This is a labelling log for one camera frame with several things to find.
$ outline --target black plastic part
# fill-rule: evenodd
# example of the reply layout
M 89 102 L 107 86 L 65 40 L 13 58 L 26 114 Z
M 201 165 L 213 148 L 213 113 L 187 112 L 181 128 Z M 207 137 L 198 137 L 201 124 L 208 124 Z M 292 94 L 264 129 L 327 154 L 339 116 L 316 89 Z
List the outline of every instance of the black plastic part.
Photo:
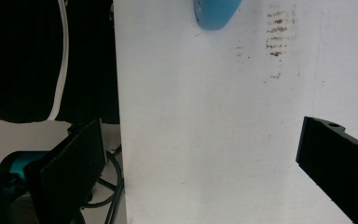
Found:
M 104 167 L 98 119 L 71 133 L 40 161 L 24 168 L 41 224 L 68 224 L 87 200 Z
M 110 203 L 109 206 L 109 210 L 106 216 L 106 220 L 105 220 L 105 224 L 113 224 L 116 221 L 116 217 L 117 217 L 117 211 L 118 211 L 118 206 L 120 204 L 120 200 L 121 200 L 121 195 L 124 191 L 124 178 L 123 175 L 121 173 L 121 169 L 120 166 L 118 165 L 116 158 L 115 158 L 115 154 L 116 153 L 108 153 L 107 157 L 108 159 L 115 165 L 116 168 L 116 172 L 117 172 L 117 187 L 116 190 L 113 194 L 113 200 Z
M 305 117 L 296 161 L 358 223 L 358 140 L 344 131 L 336 123 Z
M 0 163 L 0 224 L 10 223 L 14 200 L 26 191 L 25 183 L 17 174 L 10 174 L 10 167 L 20 156 L 21 152 L 13 152 Z

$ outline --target white cable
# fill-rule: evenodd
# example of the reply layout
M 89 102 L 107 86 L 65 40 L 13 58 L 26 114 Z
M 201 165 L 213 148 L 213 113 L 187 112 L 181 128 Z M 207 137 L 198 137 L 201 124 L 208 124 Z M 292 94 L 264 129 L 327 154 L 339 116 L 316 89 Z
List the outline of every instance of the white cable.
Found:
M 48 119 L 55 120 L 60 112 L 61 99 L 63 94 L 63 88 L 65 86 L 66 72 L 68 70 L 68 54 L 69 54 L 69 31 L 68 31 L 68 19 L 66 17 L 66 8 L 64 0 L 58 0 L 60 7 L 60 14 L 62 20 L 62 63 L 61 69 L 57 80 L 56 91 L 54 95 L 54 103 L 51 108 Z

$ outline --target dark stain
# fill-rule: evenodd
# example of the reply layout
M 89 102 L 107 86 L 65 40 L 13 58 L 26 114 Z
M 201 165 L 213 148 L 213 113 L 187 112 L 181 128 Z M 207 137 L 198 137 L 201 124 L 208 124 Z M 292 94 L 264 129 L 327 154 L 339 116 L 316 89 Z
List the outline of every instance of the dark stain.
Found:
M 270 55 L 278 57 L 280 56 L 282 53 L 280 51 L 276 51 L 276 52 L 271 52 Z
M 269 45 L 266 44 L 266 49 L 275 49 L 275 48 L 282 48 L 283 45 Z
M 283 31 L 286 31 L 287 28 L 286 27 L 277 27 L 277 28 L 273 28 L 271 30 L 268 30 L 267 33 L 277 33 L 277 32 L 283 32 Z
M 281 16 L 282 14 L 287 14 L 287 12 L 286 11 L 277 11 L 274 13 L 269 13 L 267 16 L 268 17 L 277 17 L 277 16 Z
M 276 40 L 276 41 L 283 41 L 283 40 L 288 40 L 288 39 L 290 39 L 289 37 L 287 37 L 287 36 L 274 36 L 274 37 L 272 37 L 270 40 Z
M 279 79 L 281 77 L 281 73 L 279 73 L 277 76 L 271 76 L 272 78 Z
M 282 19 L 274 21 L 274 23 L 281 24 L 283 22 Z

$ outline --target black fabric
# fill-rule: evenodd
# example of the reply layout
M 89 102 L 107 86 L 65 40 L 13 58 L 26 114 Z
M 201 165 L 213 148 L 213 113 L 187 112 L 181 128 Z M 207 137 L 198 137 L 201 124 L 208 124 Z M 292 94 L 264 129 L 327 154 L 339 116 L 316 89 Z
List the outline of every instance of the black fabric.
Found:
M 62 62 L 56 1 L 0 1 L 0 119 L 47 118 Z
M 67 7 L 69 67 L 57 120 L 119 123 L 112 1 L 75 0 Z
M 69 1 L 69 64 L 56 120 L 119 123 L 111 0 Z M 0 1 L 0 119 L 48 118 L 62 63 L 57 1 Z
M 24 167 L 41 224 L 68 224 L 88 198 L 104 168 L 98 119 L 71 133 L 45 157 Z

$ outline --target mounting hole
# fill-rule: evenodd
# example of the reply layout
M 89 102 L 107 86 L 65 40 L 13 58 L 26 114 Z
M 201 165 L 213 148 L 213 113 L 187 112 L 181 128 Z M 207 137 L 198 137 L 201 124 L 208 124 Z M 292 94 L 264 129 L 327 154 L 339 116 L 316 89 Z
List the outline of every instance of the mounting hole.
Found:
M 339 127 L 339 125 L 337 125 L 336 123 L 329 123 L 328 125 L 335 128 Z

